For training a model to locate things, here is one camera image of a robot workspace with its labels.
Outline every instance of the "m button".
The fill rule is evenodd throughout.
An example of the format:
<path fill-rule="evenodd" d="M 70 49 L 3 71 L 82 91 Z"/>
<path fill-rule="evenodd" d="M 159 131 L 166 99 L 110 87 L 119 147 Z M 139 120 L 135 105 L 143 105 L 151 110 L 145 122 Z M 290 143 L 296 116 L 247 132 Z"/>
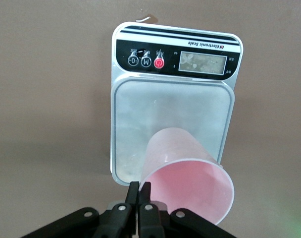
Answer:
<path fill-rule="evenodd" d="M 151 65 L 151 58 L 146 56 L 141 58 L 141 64 L 144 68 L 148 68 Z"/>

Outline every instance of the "red power button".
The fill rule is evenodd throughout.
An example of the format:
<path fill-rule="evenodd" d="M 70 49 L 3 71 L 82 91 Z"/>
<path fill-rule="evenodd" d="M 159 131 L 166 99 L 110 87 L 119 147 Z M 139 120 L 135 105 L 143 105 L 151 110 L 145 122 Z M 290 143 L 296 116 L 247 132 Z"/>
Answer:
<path fill-rule="evenodd" d="M 164 67 L 164 64 L 165 64 L 165 62 L 164 62 L 164 59 L 163 59 L 163 58 L 156 58 L 156 59 L 154 60 L 154 66 L 155 66 L 156 68 L 163 68 L 163 67 Z"/>

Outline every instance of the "plastic cup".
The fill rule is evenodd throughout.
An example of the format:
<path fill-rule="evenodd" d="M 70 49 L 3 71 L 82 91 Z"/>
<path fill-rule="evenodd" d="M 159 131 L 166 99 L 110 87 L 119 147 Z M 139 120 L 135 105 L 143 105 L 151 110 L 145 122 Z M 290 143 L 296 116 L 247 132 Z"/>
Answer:
<path fill-rule="evenodd" d="M 230 176 L 187 131 L 166 128 L 149 141 L 141 187 L 151 182 L 151 201 L 168 213 L 187 208 L 218 224 L 230 211 L 234 186 Z"/>

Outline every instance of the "metal screw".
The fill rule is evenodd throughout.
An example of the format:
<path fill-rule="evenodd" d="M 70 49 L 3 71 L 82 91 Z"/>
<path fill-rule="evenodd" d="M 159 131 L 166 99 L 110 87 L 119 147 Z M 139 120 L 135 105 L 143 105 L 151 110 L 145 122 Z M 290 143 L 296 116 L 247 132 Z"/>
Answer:
<path fill-rule="evenodd" d="M 93 215 L 92 212 L 86 212 L 86 213 L 84 214 L 85 217 L 90 217 L 90 216 L 92 216 L 92 215 Z"/>
<path fill-rule="evenodd" d="M 126 206 L 121 205 L 121 206 L 118 207 L 118 209 L 119 209 L 120 211 L 124 211 L 124 210 L 126 209 Z"/>
<path fill-rule="evenodd" d="M 153 207 L 150 204 L 145 206 L 146 211 L 150 211 L 151 209 L 153 209 Z"/>
<path fill-rule="evenodd" d="M 184 218 L 185 215 L 186 214 L 184 212 L 182 212 L 182 211 L 176 212 L 176 216 L 179 217 L 179 218 Z"/>

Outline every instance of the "lcd display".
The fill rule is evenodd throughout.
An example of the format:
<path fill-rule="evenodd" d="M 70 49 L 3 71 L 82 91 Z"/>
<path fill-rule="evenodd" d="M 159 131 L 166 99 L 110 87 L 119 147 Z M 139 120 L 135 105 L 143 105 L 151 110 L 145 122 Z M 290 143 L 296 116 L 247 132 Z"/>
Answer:
<path fill-rule="evenodd" d="M 179 71 L 224 74 L 227 56 L 181 51 Z"/>

